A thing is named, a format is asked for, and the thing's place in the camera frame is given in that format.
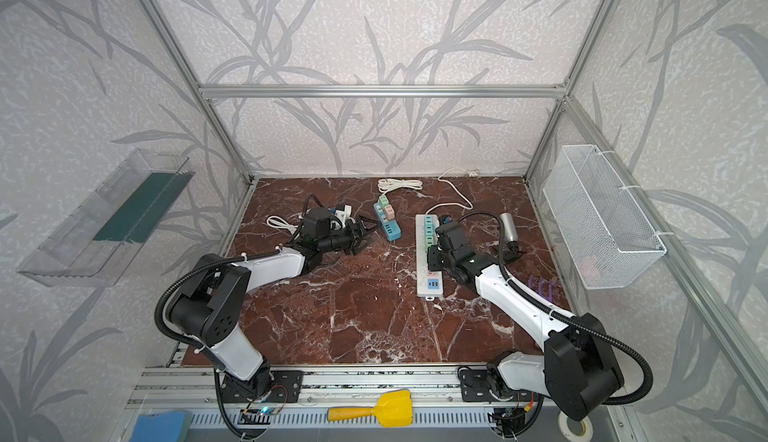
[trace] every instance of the wallpaper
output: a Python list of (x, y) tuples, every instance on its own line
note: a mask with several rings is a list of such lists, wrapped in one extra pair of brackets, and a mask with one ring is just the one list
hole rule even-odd
[[(581, 284), (542, 192), (559, 148), (580, 143), (585, 141), (578, 129), (563, 116), (530, 179), (531, 196), (571, 306), (577, 313), (597, 316), (609, 334), (639, 351), (654, 371), (654, 388), (631, 406), (645, 437), (679, 442), (768, 440), (768, 420), (663, 259), (623, 289), (588, 291)], [(642, 373), (629, 357), (616, 353), (625, 387), (634, 390)]]
[(599, 2), (158, 1), (206, 84), (556, 84)]
[[(599, 0), (158, 3), (204, 84), (556, 84)], [(254, 173), (437, 175), (463, 166), (520, 175), (554, 101), (216, 106)]]
[[(0, 47), (0, 438), (106, 440), (170, 356), (154, 304), (216, 249), (245, 185), (134, 0), (0, 0)], [(195, 175), (118, 283), (17, 274), (137, 147)]]
[[(254, 174), (436, 176), (462, 167), (519, 176), (553, 106), (552, 99), (230, 99), (216, 110)], [(423, 113), (422, 122), (409, 123), (409, 111)]]
[(768, 356), (768, 0), (622, 0), (576, 94)]

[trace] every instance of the power strip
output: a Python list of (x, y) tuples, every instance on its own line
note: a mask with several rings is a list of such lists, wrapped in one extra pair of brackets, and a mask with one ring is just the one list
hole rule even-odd
[(381, 204), (374, 203), (373, 210), (376, 211), (376, 216), (379, 217), (379, 222), (384, 228), (384, 234), (389, 242), (400, 239), (400, 226), (397, 225), (396, 220), (387, 220), (386, 213)]
[(430, 273), (427, 266), (427, 249), (434, 244), (439, 225), (437, 216), (416, 215), (416, 294), (428, 301), (442, 297), (442, 273)]

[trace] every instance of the colored plug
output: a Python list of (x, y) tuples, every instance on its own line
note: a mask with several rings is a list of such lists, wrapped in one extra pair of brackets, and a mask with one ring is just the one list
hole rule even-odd
[(384, 206), (384, 212), (386, 213), (387, 220), (395, 220), (395, 210), (391, 205), (387, 204)]
[(424, 249), (428, 251), (432, 245), (435, 245), (435, 222), (427, 215), (424, 217)]

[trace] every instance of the green cloth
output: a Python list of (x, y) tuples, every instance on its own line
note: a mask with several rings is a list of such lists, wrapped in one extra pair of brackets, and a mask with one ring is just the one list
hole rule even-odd
[(93, 240), (147, 242), (192, 176), (192, 173), (151, 173)]

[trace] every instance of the yellow scraper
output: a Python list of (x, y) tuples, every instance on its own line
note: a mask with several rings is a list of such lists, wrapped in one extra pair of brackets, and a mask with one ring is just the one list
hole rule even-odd
[(328, 420), (347, 420), (375, 415), (383, 427), (405, 427), (413, 422), (413, 404), (408, 390), (387, 392), (376, 407), (343, 407), (328, 409)]

